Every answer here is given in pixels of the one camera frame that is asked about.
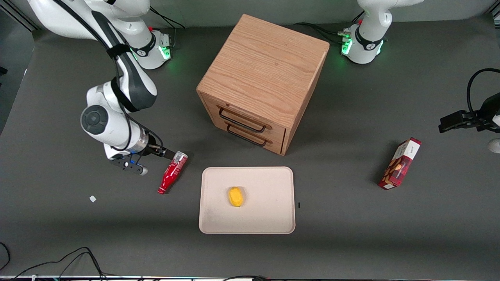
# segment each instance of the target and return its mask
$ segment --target red bottle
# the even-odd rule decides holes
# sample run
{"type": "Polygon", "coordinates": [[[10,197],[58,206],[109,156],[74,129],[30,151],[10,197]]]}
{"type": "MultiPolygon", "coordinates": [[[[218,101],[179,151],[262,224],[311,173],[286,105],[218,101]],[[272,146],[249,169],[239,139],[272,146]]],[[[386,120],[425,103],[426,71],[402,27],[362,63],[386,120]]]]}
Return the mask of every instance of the red bottle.
{"type": "Polygon", "coordinates": [[[176,181],[187,160],[188,156],[186,154],[177,151],[172,159],[172,162],[170,162],[170,165],[168,165],[168,168],[166,168],[166,171],[163,174],[163,180],[158,188],[159,194],[165,194],[167,189],[169,189],[169,186],[176,181]]]}

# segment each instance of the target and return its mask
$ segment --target box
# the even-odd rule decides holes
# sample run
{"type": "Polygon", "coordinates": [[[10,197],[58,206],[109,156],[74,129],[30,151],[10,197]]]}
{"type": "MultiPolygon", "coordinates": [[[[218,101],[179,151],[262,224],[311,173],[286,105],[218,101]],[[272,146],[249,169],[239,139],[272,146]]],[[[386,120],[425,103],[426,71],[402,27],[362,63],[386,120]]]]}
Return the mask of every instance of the box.
{"type": "Polygon", "coordinates": [[[383,178],[378,183],[378,186],[385,190],[389,190],[401,185],[421,144],[422,142],[420,140],[413,137],[401,143],[397,147],[396,153],[392,157],[392,161],[385,170],[383,178]]]}
{"type": "Polygon", "coordinates": [[[285,155],[330,44],[244,14],[196,92],[213,124],[285,155]]]}

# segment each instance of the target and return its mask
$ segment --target gray table surface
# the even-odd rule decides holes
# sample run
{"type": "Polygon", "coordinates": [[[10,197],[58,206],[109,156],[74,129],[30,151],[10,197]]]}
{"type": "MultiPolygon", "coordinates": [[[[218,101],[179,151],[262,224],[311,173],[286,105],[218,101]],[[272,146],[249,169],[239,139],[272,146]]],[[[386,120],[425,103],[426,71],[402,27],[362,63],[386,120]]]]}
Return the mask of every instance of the gray table surface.
{"type": "MultiPolygon", "coordinates": [[[[124,172],[80,128],[86,91],[114,75],[101,46],[34,35],[0,139],[0,241],[12,252],[3,274],[88,246],[105,272],[120,275],[500,279],[500,154],[487,150],[499,136],[438,131],[441,117],[467,108],[470,76],[500,67],[490,16],[394,23],[368,65],[332,46],[284,157],[215,128],[195,92],[231,30],[178,30],[173,60],[147,71],[158,98],[133,116],[193,155],[163,196],[166,159],[145,157],[146,176],[124,172]],[[402,186],[384,191],[376,182],[409,137],[422,147],[402,186]],[[295,232],[201,233],[202,171],[221,166],[290,167],[301,204],[295,232]]],[[[473,104],[499,89],[497,74],[482,74],[473,104]]],[[[29,273],[59,274],[67,262],[29,273]]],[[[84,259],[68,273],[95,270],[84,259]]]]}

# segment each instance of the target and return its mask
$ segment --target drawer handle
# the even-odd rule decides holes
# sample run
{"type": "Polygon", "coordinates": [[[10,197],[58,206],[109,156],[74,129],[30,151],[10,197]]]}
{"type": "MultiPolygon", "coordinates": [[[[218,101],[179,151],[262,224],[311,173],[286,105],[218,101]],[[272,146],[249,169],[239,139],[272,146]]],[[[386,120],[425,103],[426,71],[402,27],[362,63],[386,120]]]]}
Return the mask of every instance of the drawer handle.
{"type": "Polygon", "coordinates": [[[265,146],[268,143],[267,139],[264,139],[264,143],[258,143],[256,141],[253,141],[251,139],[248,139],[248,138],[246,138],[246,137],[244,137],[244,136],[242,136],[240,134],[237,134],[237,133],[231,131],[229,128],[231,128],[231,124],[227,124],[227,132],[229,134],[234,135],[234,136],[236,136],[236,137],[238,137],[240,139],[244,139],[245,141],[250,142],[250,143],[252,143],[252,144],[254,144],[254,145],[258,146],[258,147],[263,147],[263,146],[265,146]]]}
{"type": "Polygon", "coordinates": [[[225,119],[225,120],[227,120],[227,121],[229,121],[229,122],[233,122],[234,124],[236,124],[236,125],[238,125],[238,126],[241,126],[241,127],[245,128],[245,129],[248,129],[248,130],[250,130],[250,131],[252,131],[252,132],[255,132],[255,133],[259,133],[259,134],[260,134],[260,133],[264,132],[264,130],[266,129],[266,125],[263,125],[263,126],[262,126],[262,129],[260,129],[260,130],[254,129],[254,128],[252,128],[252,127],[250,127],[250,126],[247,126],[247,125],[245,125],[245,124],[243,124],[243,123],[241,123],[241,122],[238,122],[238,121],[233,120],[233,119],[231,119],[231,118],[229,118],[229,117],[227,117],[227,116],[222,115],[222,112],[223,112],[223,111],[224,111],[224,108],[222,108],[222,107],[221,107],[221,108],[220,108],[220,110],[219,110],[219,116],[220,116],[222,119],[225,119]]]}

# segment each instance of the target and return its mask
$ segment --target black strap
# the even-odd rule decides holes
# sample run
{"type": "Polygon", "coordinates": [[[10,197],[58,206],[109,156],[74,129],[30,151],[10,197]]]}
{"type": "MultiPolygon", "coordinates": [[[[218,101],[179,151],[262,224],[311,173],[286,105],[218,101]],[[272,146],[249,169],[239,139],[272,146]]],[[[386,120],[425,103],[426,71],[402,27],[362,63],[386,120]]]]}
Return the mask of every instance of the black strap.
{"type": "Polygon", "coordinates": [[[108,49],[106,53],[108,56],[112,59],[118,57],[119,55],[126,53],[126,52],[132,52],[130,50],[129,45],[126,44],[118,44],[116,46],[113,46],[111,49],[108,49]]]}
{"type": "Polygon", "coordinates": [[[354,32],[354,36],[356,37],[356,40],[361,45],[363,45],[363,49],[365,49],[365,51],[371,51],[371,50],[375,49],[375,47],[377,47],[380,44],[380,42],[382,42],[382,39],[383,39],[383,38],[380,38],[377,41],[366,40],[365,38],[363,38],[361,36],[359,26],[356,28],[356,31],[354,32]]]}
{"type": "Polygon", "coordinates": [[[125,96],[124,92],[122,92],[120,86],[118,86],[118,80],[116,77],[113,78],[113,80],[111,80],[111,89],[113,90],[114,95],[118,99],[118,102],[121,103],[128,111],[130,112],[139,111],[125,96]]]}

